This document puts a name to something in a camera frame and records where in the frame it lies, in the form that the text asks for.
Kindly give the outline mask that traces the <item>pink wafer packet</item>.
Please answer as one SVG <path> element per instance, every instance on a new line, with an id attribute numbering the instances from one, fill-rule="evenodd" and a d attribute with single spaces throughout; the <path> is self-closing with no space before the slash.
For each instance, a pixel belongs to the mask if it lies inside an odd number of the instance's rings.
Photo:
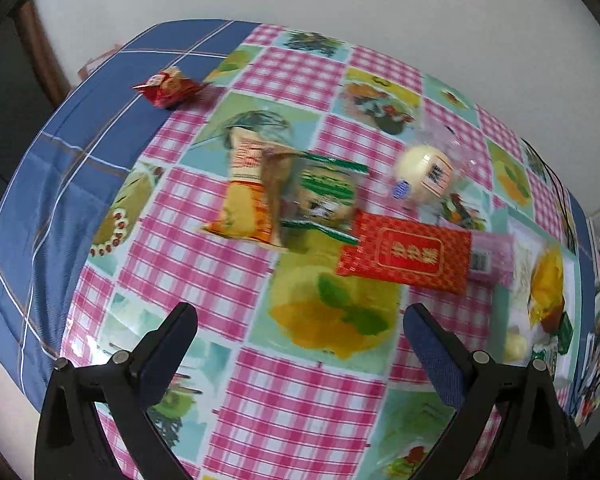
<path id="1" fill-rule="evenodd" d="M 448 230 L 466 230 L 443 218 L 438 220 L 438 226 Z M 506 288 L 512 286 L 515 270 L 513 235 L 466 231 L 471 234 L 468 281 L 490 285 L 500 284 Z"/>

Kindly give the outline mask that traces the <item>green clear cookie packet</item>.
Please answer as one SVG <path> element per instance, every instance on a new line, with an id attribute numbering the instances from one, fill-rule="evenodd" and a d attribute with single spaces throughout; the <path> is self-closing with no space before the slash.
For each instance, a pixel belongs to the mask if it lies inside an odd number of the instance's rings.
<path id="1" fill-rule="evenodd" d="M 354 245 L 353 219 L 370 170 L 350 160 L 265 148 L 261 179 L 276 234 L 314 230 Z"/>

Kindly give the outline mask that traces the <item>yellow jelly packet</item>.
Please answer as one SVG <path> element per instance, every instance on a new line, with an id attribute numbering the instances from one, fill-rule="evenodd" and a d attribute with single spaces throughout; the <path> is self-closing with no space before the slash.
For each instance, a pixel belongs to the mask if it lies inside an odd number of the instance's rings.
<path id="1" fill-rule="evenodd" d="M 530 325 L 541 324 L 545 333 L 555 335 L 564 305 L 562 251 L 557 244 L 547 244 L 532 269 L 528 304 Z"/>

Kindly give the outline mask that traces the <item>red gold snack packet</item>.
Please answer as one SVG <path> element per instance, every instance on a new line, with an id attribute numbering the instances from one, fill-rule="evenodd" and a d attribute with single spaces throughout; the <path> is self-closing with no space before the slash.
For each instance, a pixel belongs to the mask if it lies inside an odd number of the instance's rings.
<path id="1" fill-rule="evenodd" d="M 336 273 L 463 295 L 471 232 L 359 211 L 354 245 L 341 249 Z"/>

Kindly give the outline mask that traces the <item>yellow orange snack bag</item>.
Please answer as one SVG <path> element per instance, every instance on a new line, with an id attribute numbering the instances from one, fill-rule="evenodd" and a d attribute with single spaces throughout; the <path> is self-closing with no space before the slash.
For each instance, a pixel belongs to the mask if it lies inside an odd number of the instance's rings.
<path id="1" fill-rule="evenodd" d="M 222 206 L 202 229 L 225 238 L 281 248 L 280 196 L 298 151 L 239 127 L 232 129 L 230 140 L 230 176 Z"/>

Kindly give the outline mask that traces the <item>steamed cake clear packet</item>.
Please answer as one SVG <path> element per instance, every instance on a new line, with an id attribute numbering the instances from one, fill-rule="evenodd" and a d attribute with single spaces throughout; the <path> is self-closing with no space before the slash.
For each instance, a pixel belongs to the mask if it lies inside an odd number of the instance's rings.
<path id="1" fill-rule="evenodd" d="M 437 202 L 476 166 L 475 156 L 450 126 L 427 119 L 396 158 L 389 196 L 405 208 Z"/>

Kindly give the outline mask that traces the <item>white storage tray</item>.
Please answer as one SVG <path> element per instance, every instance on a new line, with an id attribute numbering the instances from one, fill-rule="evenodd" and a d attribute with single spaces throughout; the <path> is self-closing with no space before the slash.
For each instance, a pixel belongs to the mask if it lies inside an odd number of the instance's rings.
<path id="1" fill-rule="evenodd" d="M 544 359 L 556 388 L 572 383 L 581 324 L 578 259 L 512 207 L 492 214 L 492 232 L 513 237 L 513 281 L 493 289 L 486 351 L 499 363 Z"/>

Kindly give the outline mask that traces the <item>round yellow cake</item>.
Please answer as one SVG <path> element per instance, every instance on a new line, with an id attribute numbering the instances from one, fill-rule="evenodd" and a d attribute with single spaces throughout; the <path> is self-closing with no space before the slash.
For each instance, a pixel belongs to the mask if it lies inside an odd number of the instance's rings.
<path id="1" fill-rule="evenodd" d="M 519 330 L 508 330 L 506 332 L 503 350 L 503 361 L 505 363 L 522 363 L 527 359 L 529 343 L 528 339 Z"/>

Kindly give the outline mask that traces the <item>small red candy packet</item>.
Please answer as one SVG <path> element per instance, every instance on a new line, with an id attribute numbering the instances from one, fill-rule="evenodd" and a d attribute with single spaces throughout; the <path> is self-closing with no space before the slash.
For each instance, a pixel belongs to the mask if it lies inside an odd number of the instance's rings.
<path id="1" fill-rule="evenodd" d="M 195 96 L 208 87 L 208 82 L 199 82 L 186 77 L 176 66 L 160 70 L 142 84 L 132 87 L 147 101 L 158 108 L 172 108 Z"/>

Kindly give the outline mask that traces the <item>pink checkered fruit tablecloth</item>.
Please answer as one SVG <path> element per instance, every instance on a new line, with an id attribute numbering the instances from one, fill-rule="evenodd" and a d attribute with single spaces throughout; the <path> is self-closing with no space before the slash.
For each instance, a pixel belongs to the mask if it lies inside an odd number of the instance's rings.
<path id="1" fill-rule="evenodd" d="M 492 232 L 512 207 L 562 244 L 570 197 L 512 130 L 454 88 L 366 47 L 258 25 L 149 142 L 92 241 L 62 352 L 102 363 L 180 301 L 199 330 L 148 413 L 197 479 L 408 479 L 451 417 L 403 336 L 422 302 L 469 349 L 486 344 L 494 287 L 463 295 L 336 274 L 341 243 L 314 230 L 272 252 L 204 232 L 220 211 L 230 132 L 358 162 L 358 206 Z M 477 166 L 449 196 L 405 208 L 396 158 L 427 119 L 450 126 Z"/>

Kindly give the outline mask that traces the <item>dark green small packet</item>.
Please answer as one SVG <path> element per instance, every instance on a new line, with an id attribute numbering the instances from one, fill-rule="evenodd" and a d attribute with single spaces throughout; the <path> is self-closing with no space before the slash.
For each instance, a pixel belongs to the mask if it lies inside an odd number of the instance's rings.
<path id="1" fill-rule="evenodd" d="M 573 337 L 573 327 L 566 311 L 562 312 L 562 316 L 560 317 L 556 337 L 558 353 L 561 356 L 565 356 L 569 352 Z"/>

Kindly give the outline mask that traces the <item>blue plaid bed sheet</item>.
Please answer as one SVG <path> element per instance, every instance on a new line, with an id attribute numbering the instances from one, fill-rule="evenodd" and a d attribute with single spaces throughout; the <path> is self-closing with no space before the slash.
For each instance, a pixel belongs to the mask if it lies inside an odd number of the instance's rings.
<path id="1" fill-rule="evenodd" d="M 135 86 L 170 66 L 203 80 L 257 26 L 149 27 L 69 94 L 24 153 L 0 203 L 0 362 L 34 408 L 43 403 L 91 240 L 169 117 Z"/>

